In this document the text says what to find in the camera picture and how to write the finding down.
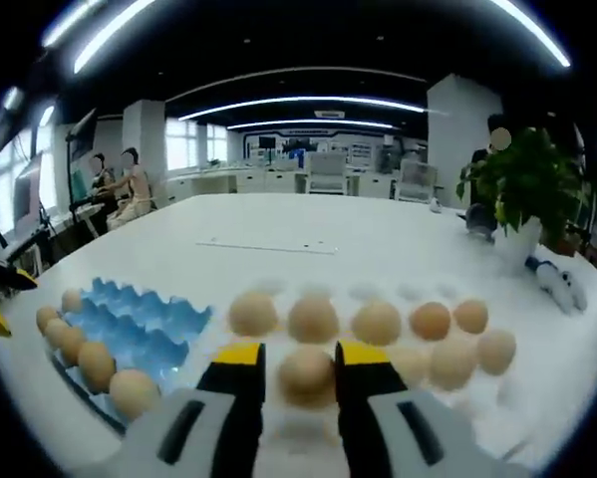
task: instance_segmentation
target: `potted plant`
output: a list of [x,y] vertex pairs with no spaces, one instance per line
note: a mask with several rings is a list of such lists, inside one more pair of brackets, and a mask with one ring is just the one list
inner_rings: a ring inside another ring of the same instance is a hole
[[564,237],[566,222],[583,200],[578,171],[575,159],[562,153],[545,129],[527,128],[508,148],[465,167],[456,193],[462,199],[464,186],[476,185],[499,224],[495,249],[518,270],[534,252],[542,229],[549,241]]

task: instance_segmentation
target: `tabletop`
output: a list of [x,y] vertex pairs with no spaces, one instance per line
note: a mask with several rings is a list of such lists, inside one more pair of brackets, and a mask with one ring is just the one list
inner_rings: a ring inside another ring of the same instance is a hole
[[[538,468],[559,450],[597,391],[597,271],[579,256],[554,257],[543,248],[538,255],[585,285],[585,313],[563,315],[528,271],[501,274],[490,245],[467,235],[452,210],[433,214],[422,204],[325,195],[195,196],[79,249],[44,273],[38,290],[7,304],[13,337],[0,339],[0,370],[33,433],[61,467],[72,469],[106,458],[120,440],[45,355],[35,312],[60,304],[66,288],[89,288],[102,277],[156,290],[164,299],[184,297],[199,308],[211,305],[213,332],[224,331],[231,300],[262,282],[285,291],[281,316],[305,288],[328,290],[341,322],[360,306],[350,292],[358,288],[373,288],[403,317],[417,304],[399,296],[402,288],[417,291],[419,302],[448,306],[476,297],[487,302],[491,327],[515,333],[517,357],[503,378],[475,377],[465,390],[437,396],[447,404],[480,401],[478,442],[495,452],[512,425],[517,436],[529,438],[513,461]],[[202,354],[191,353],[181,368],[181,384],[193,385],[208,364],[212,344],[204,335]],[[491,405],[501,391],[505,414]]]

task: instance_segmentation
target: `white flower pot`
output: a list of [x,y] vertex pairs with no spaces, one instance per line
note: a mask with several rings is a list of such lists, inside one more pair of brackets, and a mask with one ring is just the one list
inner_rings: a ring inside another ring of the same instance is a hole
[[535,252],[541,237],[541,222],[531,217],[519,230],[506,226],[506,232],[501,226],[495,231],[495,252],[502,259],[508,272],[518,273],[524,269],[526,259]]

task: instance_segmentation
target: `green leaves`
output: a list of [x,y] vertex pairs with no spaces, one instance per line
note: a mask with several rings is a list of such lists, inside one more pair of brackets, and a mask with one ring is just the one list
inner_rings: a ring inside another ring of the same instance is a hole
[[582,188],[574,159],[561,153],[544,129],[531,128],[518,133],[504,151],[465,167],[455,190],[460,199],[464,186],[473,182],[491,204],[501,203],[497,214],[504,229],[517,230],[534,216],[556,238],[576,213]]

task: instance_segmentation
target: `white cabinet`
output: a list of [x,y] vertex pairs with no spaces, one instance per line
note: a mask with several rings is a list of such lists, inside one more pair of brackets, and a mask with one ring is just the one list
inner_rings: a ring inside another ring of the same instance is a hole
[[262,171],[248,171],[236,174],[238,194],[265,191],[265,174]]
[[385,174],[364,174],[358,178],[358,195],[360,197],[377,197],[389,199],[393,177]]
[[187,199],[192,195],[190,179],[170,179],[166,186],[167,204]]
[[296,175],[290,172],[266,172],[265,192],[296,192]]

